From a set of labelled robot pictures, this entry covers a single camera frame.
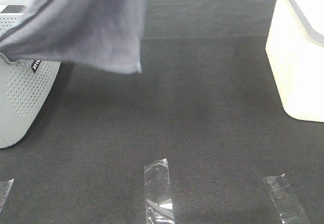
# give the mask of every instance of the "clear tape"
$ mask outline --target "clear tape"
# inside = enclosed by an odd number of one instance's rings
[[[13,179],[8,182],[0,182],[0,213],[5,205],[13,182]]]
[[[146,223],[175,224],[168,161],[155,161],[144,170]]]
[[[283,174],[263,179],[282,224],[310,224],[290,183]]]

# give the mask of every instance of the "dark carpet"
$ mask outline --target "dark carpet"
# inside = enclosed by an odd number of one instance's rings
[[[324,220],[324,124],[283,110],[265,53],[275,0],[149,0],[143,73],[63,64],[16,146],[1,224],[145,222],[144,166],[168,158],[179,224],[279,223],[285,173]]]

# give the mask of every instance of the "clothing label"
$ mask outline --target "clothing label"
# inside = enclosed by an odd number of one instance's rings
[[[34,60],[34,62],[32,63],[31,65],[31,69],[34,73],[36,73],[36,71],[38,70],[39,68],[39,65],[41,64],[42,61],[40,60]]]

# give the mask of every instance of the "white laundry basket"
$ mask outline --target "white laundry basket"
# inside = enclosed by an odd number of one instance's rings
[[[28,5],[31,0],[0,0],[0,5]],[[0,14],[0,35],[21,14]],[[10,63],[0,55],[0,148],[17,143],[41,109],[57,75],[59,62],[42,61],[34,73],[33,60]]]
[[[324,122],[322,0],[277,0],[266,52],[285,111]]]

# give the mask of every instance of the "gray towel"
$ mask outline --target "gray towel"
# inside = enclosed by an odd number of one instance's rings
[[[89,64],[119,73],[141,71],[146,0],[34,0],[0,36],[10,60]]]

